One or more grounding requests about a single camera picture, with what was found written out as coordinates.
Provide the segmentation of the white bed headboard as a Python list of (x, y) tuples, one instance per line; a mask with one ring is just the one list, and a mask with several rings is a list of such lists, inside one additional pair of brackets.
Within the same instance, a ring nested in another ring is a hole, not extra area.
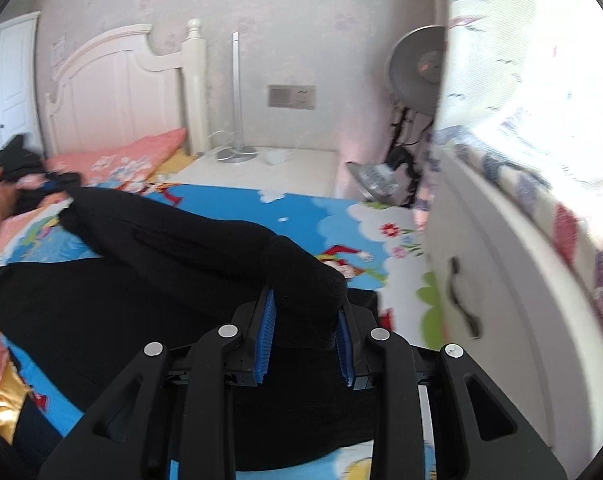
[(151, 24), (122, 26), (78, 47), (44, 98), (46, 146), (53, 156), (121, 148), (175, 129), (190, 154), (211, 148), (207, 42), (202, 22), (187, 22), (179, 51), (158, 55)]

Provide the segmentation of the white cabinet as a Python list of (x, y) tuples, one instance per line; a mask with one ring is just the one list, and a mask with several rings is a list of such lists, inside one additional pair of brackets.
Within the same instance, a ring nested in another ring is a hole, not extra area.
[[(603, 327), (545, 235), (494, 185), (448, 153), (425, 228), (448, 338), (461, 344), (576, 479), (603, 448)], [(480, 317), (469, 335), (449, 301), (449, 259)]]

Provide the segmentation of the white power adapter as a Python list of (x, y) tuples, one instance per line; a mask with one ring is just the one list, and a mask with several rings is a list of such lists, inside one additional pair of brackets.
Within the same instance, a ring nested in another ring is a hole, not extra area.
[(272, 148), (272, 150), (264, 151), (263, 158), (270, 166), (278, 166), (287, 162), (290, 156), (294, 154), (294, 150), (284, 150), (284, 148)]

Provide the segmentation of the white bedside table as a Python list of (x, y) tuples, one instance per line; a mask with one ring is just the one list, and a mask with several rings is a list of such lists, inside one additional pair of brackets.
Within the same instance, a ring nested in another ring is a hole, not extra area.
[(270, 166), (259, 148), (258, 156), (240, 164), (218, 162), (213, 155), (199, 157), (170, 181), (176, 183), (249, 188), (308, 196), (334, 195), (338, 155), (331, 151), (294, 150), (287, 162)]

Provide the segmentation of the black pants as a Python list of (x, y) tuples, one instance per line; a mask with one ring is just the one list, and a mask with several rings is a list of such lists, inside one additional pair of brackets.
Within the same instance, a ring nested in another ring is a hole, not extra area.
[(274, 293), (263, 384), (236, 390), (235, 463), (292, 467), (372, 440), (372, 391), (351, 392), (333, 335), (345, 278), (289, 238), (107, 188), (76, 188), (59, 216), (91, 258), (0, 269), (0, 331), (86, 411), (145, 344), (194, 344)]

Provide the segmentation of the silver spot lamp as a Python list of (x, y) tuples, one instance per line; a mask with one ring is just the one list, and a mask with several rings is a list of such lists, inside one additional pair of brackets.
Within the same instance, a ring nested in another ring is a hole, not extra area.
[(399, 184), (386, 164), (346, 162), (346, 168), (368, 200), (386, 205), (394, 203), (393, 197), (399, 190)]

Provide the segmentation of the grey round fan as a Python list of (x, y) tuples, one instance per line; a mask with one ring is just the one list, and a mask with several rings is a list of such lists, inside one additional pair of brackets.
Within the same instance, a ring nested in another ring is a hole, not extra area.
[(414, 112), (433, 117), (437, 110), (446, 29), (427, 25), (402, 36), (390, 49), (385, 78), (391, 95)]

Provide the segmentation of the pink floral blanket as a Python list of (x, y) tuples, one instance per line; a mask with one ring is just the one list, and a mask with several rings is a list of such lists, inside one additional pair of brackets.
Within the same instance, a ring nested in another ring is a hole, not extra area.
[(58, 214), (69, 200), (62, 197), (61, 183), (99, 188), (121, 188), (135, 193), (159, 192), (171, 203), (176, 198), (158, 176), (177, 158), (190, 162), (182, 145), (184, 129), (144, 136), (122, 148), (106, 148), (60, 155), (47, 159), (44, 174), (25, 174), (16, 182), (15, 212), (0, 223), (0, 267), (13, 262), (62, 262), (94, 258), (78, 237), (66, 232)]

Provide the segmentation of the black clothes pile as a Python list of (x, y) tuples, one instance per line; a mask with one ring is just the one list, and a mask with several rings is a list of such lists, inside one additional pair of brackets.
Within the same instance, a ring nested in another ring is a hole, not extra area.
[(38, 208), (49, 195), (82, 185), (78, 172), (49, 170), (39, 153), (24, 146), (23, 134), (16, 134), (0, 149), (0, 169), (0, 181), (17, 189), (15, 216)]

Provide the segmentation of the white door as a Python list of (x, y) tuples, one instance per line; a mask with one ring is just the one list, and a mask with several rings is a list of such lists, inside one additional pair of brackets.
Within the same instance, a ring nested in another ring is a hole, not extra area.
[(22, 133), (29, 150), (44, 151), (34, 84), (39, 16), (36, 11), (0, 24), (0, 148)]

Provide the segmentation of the blue cartoon bed sheet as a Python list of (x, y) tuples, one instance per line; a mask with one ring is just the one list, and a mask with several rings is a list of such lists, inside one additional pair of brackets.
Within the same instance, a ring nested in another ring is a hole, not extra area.
[[(344, 270), (350, 286), (379, 294), (387, 328), (427, 348), (443, 342), (435, 275), (423, 236), (403, 209), (338, 198), (193, 184), (129, 185), (129, 191), (190, 214), (244, 220), (289, 237)], [(65, 231), (60, 202), (7, 221), (0, 231), (0, 269), (10, 263), (53, 263), (94, 257)], [(0, 479), (30, 479), (54, 440), (66, 436), (82, 408), (62, 394), (28, 352), (0, 331)]]

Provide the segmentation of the wall socket panel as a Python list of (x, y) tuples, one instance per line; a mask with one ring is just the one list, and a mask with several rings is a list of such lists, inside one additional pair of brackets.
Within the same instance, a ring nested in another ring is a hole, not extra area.
[(271, 84), (268, 87), (268, 106), (314, 110), (317, 107), (317, 88), (298, 84)]

